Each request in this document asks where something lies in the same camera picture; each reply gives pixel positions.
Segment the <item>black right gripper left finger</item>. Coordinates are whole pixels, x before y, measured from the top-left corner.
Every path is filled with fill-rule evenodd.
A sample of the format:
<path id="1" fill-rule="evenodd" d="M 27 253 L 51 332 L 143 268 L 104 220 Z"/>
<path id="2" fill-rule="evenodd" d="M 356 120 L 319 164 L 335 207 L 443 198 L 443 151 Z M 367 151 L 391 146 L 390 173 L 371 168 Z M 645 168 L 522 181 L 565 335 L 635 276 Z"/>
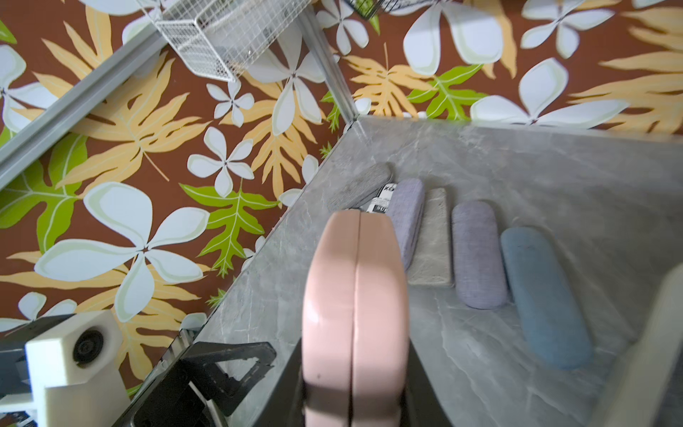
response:
<path id="1" fill-rule="evenodd" d="M 302 378 L 302 342 L 299 341 L 286 363 L 279 381 L 255 427 L 304 427 L 304 381 Z"/>

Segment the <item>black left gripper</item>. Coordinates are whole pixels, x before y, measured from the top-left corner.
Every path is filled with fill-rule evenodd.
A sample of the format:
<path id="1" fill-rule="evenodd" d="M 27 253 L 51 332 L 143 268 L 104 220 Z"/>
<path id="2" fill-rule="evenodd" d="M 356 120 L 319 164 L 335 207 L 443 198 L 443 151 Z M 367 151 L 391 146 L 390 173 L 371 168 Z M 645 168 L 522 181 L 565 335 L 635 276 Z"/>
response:
<path id="1" fill-rule="evenodd" d="M 190 345 L 115 421 L 115 426 L 216 426 L 209 404 L 231 416 L 273 368 L 277 352 L 270 343 Z M 252 359 L 241 379 L 223 371 L 222 362 Z"/>

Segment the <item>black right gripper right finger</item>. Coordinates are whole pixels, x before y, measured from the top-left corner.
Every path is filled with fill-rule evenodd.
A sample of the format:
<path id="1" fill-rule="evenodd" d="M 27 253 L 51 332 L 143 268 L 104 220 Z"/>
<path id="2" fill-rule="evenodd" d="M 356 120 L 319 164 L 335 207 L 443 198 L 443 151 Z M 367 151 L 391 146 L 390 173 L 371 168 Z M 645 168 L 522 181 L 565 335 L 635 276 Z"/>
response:
<path id="1" fill-rule="evenodd" d="M 402 397 L 402 425 L 452 427 L 413 343 L 409 343 L 407 379 Z"/>

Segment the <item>pink glasses case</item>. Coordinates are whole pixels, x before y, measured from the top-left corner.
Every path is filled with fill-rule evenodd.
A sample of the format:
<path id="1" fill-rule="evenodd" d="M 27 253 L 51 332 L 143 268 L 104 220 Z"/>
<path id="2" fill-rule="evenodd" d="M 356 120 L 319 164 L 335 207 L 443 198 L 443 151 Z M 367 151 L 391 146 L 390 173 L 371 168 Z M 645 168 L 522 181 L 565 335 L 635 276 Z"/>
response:
<path id="1" fill-rule="evenodd" d="M 333 213 L 302 309 L 308 426 L 397 426 L 407 381 L 407 278 L 387 215 Z"/>

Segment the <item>grey stone block case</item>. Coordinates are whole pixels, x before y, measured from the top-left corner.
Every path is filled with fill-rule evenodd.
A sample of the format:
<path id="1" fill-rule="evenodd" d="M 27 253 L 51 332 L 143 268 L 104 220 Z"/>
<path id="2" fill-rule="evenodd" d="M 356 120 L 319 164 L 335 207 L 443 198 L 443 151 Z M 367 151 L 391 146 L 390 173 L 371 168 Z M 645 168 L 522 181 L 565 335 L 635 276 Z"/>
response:
<path id="1" fill-rule="evenodd" d="M 410 286 L 453 286 L 449 213 L 446 189 L 429 190 L 414 257 L 407 270 Z"/>

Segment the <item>purple fabric glasses case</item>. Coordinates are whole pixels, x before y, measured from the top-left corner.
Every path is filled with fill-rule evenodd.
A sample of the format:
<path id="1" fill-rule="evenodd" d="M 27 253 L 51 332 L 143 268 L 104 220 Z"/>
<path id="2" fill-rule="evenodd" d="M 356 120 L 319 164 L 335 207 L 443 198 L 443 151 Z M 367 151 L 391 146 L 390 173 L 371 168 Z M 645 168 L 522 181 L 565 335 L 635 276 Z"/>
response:
<path id="1" fill-rule="evenodd" d="M 452 212 L 455 289 L 474 309 L 492 310 L 508 302 L 496 215 L 484 201 L 458 204 Z"/>

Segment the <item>lilac fabric glasses case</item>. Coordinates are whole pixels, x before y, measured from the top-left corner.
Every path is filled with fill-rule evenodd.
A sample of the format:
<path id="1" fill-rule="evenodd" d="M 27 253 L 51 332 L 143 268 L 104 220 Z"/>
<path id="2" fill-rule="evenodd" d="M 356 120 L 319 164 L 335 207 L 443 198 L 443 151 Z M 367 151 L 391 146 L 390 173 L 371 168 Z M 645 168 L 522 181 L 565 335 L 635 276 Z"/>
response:
<path id="1" fill-rule="evenodd" d="M 406 270 L 414 257 L 424 201 L 423 181 L 417 178 L 406 179 L 397 184 L 386 212 L 392 221 L 401 260 Z"/>

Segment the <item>cream plastic storage box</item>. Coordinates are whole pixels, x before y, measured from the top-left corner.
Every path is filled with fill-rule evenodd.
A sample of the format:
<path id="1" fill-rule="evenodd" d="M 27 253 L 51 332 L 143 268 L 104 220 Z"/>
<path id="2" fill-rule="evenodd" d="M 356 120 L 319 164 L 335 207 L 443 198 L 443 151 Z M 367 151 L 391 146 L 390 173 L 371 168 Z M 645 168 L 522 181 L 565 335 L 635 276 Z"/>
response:
<path id="1" fill-rule="evenodd" d="M 590 426 L 652 426 L 682 351 L 682 266 L 667 273 L 640 339 L 617 358 Z"/>

